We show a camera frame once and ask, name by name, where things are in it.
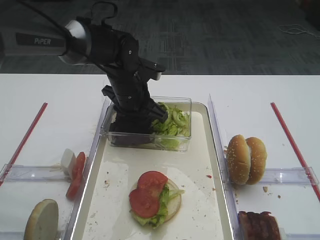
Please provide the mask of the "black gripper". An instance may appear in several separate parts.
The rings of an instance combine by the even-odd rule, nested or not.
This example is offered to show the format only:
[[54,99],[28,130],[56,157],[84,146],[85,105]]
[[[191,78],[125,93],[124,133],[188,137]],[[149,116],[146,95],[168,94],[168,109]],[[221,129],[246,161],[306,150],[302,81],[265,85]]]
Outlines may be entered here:
[[131,147],[152,142],[152,122],[164,123],[168,112],[150,96],[148,81],[159,80],[164,70],[139,69],[135,72],[117,70],[108,73],[110,85],[101,91],[112,102],[115,120],[108,124],[108,139],[118,147]]

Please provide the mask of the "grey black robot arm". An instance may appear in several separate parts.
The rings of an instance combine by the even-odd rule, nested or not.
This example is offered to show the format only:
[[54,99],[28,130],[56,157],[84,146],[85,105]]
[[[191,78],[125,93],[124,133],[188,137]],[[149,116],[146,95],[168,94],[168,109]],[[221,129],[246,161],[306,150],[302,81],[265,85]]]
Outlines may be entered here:
[[0,26],[0,55],[58,56],[69,65],[94,65],[106,73],[102,94],[113,103],[115,121],[107,125],[117,146],[151,142],[151,124],[168,114],[151,98],[149,80],[159,80],[165,67],[139,56],[139,42],[127,32],[78,17],[66,26]]

